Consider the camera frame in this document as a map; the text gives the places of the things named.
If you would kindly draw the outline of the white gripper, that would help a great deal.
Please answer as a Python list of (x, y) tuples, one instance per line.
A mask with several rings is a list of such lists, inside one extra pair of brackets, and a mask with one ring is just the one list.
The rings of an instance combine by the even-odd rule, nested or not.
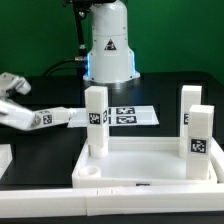
[(39, 115), (10, 99), (15, 93), (26, 95), (31, 90), (28, 81), (21, 76), (4, 72), (0, 74), (0, 124), (20, 130), (36, 128), (41, 123)]

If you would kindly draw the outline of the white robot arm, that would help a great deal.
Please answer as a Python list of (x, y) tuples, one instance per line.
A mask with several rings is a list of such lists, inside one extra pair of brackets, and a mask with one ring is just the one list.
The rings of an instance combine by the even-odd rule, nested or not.
[[(120, 0), (82, 0), (75, 9), (93, 15), (91, 51), (84, 56), (87, 83), (120, 86), (140, 76), (135, 70), (134, 52), (128, 46), (127, 8)], [(70, 122), (77, 114), (74, 108), (50, 108), (31, 111), (8, 99), (12, 91), (27, 94), (30, 84), (23, 77), (0, 74), (0, 124), (19, 130), (33, 130)]]

